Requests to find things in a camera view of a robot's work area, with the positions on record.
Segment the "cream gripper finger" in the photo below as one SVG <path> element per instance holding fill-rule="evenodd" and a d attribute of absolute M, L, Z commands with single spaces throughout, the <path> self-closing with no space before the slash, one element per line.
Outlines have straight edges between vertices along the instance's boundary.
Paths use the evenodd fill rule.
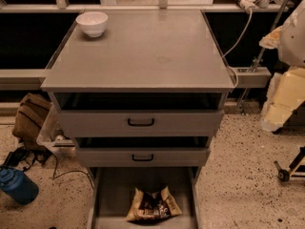
<path fill-rule="evenodd" d="M 279 26 L 276 29 L 269 32 L 259 41 L 259 46 L 269 50 L 277 49 L 279 45 L 281 31 L 282 31 L 282 27 Z"/>
<path fill-rule="evenodd" d="M 267 100 L 261 112 L 260 126 L 275 132 L 305 101 L 305 69 L 291 67 L 284 74 L 275 73 L 267 91 Z"/>

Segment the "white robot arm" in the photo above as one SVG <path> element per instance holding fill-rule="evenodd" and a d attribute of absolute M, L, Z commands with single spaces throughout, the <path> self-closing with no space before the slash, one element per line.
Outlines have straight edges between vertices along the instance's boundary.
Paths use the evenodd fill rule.
<path fill-rule="evenodd" d="M 261 128 L 275 132 L 305 102 L 305 0 L 259 45 L 277 49 L 278 59 L 289 66 L 284 74 L 275 73 L 272 77 L 261 113 Z"/>

